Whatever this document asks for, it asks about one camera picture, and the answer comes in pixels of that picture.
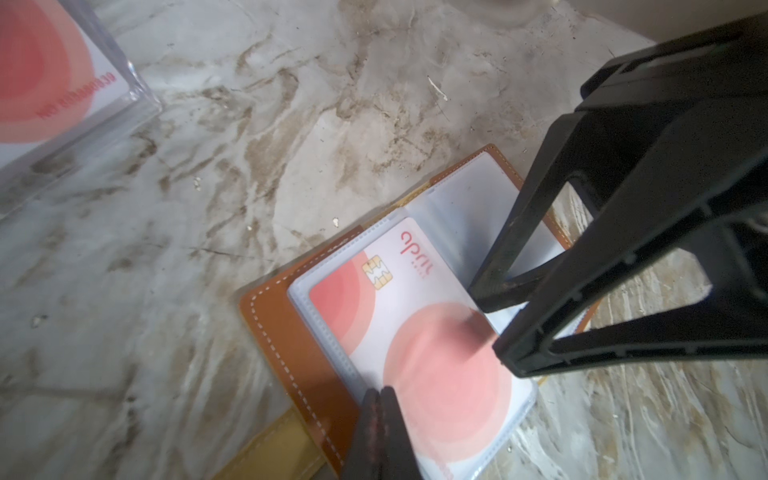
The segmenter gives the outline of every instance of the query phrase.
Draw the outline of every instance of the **marble surface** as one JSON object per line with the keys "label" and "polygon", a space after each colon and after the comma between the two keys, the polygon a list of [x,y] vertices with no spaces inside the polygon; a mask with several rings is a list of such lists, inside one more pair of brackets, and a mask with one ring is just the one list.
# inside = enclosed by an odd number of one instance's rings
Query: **marble surface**
{"label": "marble surface", "polygon": [[[166,109],[0,223],[0,478],[212,476],[288,406],[238,288],[488,142],[524,174],[581,82],[650,44],[565,3],[515,30],[436,0],[91,4]],[[568,189],[555,211],[588,221]],[[595,323],[706,288],[674,253]],[[483,478],[764,478],[766,378],[552,377]]]}

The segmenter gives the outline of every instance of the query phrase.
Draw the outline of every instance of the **brown leather cover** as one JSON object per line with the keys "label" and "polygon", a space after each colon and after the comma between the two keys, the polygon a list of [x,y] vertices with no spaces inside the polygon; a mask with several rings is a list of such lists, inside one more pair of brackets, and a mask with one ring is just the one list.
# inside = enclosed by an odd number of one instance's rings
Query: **brown leather cover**
{"label": "brown leather cover", "polygon": [[[482,152],[488,152],[496,160],[518,189],[522,187],[522,178],[498,148],[493,144],[486,145],[463,161],[430,178],[379,215],[347,230],[343,235],[320,247],[319,251],[248,290],[240,299],[240,311],[246,324],[301,413],[314,442],[320,446],[336,473],[341,471],[343,459],[349,450],[359,407],[293,308],[287,294],[288,287],[298,276],[361,234],[369,225],[395,208],[407,204]],[[545,216],[544,223],[564,248],[571,246],[570,240],[554,221],[551,213]],[[589,323],[595,308],[596,305],[590,308],[581,321],[579,332]]]}

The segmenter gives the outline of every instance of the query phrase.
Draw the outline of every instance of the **tan leather strap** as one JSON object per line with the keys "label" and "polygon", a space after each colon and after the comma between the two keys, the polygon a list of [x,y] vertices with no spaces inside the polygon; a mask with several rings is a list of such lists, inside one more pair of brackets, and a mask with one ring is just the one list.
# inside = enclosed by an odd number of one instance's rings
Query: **tan leather strap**
{"label": "tan leather strap", "polygon": [[240,450],[214,480],[309,480],[325,463],[292,407]]}

